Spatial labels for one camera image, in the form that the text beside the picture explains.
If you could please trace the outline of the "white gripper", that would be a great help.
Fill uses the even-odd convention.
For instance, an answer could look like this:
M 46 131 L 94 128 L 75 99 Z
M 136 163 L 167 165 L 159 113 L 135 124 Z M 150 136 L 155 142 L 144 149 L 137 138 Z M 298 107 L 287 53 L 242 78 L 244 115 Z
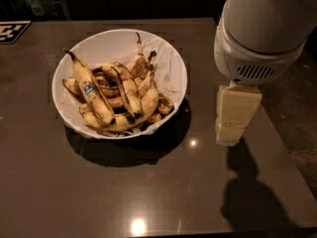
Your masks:
M 293 44 L 277 24 L 249 9 L 225 4 L 216 30 L 214 58 L 229 85 L 220 85 L 216 105 L 216 143 L 235 146 L 258 110 L 256 86 L 279 78 L 300 56 L 306 40 Z

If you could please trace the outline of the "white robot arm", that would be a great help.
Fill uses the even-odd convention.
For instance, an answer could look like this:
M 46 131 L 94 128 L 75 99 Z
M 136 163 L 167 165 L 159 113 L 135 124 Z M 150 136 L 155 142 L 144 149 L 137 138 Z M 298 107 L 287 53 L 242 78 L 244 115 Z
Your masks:
M 259 86 L 279 78 L 317 27 L 317 0 L 226 0 L 214 40 L 216 142 L 234 146 L 260 106 Z

